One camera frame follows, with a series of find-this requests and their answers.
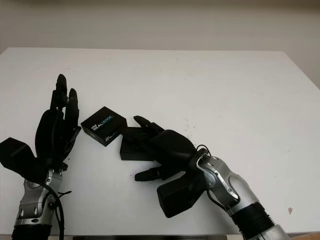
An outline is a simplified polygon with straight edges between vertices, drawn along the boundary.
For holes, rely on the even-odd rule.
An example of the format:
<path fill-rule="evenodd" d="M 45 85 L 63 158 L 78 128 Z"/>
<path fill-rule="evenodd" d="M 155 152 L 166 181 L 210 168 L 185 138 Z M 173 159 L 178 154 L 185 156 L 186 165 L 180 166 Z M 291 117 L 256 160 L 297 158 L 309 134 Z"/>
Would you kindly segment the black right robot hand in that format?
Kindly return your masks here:
<path fill-rule="evenodd" d="M 167 180 L 179 172 L 186 171 L 197 151 L 194 144 L 180 133 L 164 129 L 142 116 L 136 115 L 133 118 L 140 127 L 137 130 L 125 128 L 122 131 L 124 139 L 160 164 L 137 173 L 134 180 L 137 182 Z"/>

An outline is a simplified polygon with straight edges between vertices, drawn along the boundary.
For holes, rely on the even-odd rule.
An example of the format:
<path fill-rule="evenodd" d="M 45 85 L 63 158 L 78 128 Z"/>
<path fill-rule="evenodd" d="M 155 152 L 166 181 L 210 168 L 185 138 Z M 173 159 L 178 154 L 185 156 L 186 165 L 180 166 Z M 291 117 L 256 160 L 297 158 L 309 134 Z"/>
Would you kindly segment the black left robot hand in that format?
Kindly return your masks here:
<path fill-rule="evenodd" d="M 35 134 L 36 155 L 49 168 L 60 168 L 71 152 L 81 131 L 78 120 L 77 92 L 67 90 L 67 79 L 59 74 L 50 108 L 43 113 Z"/>

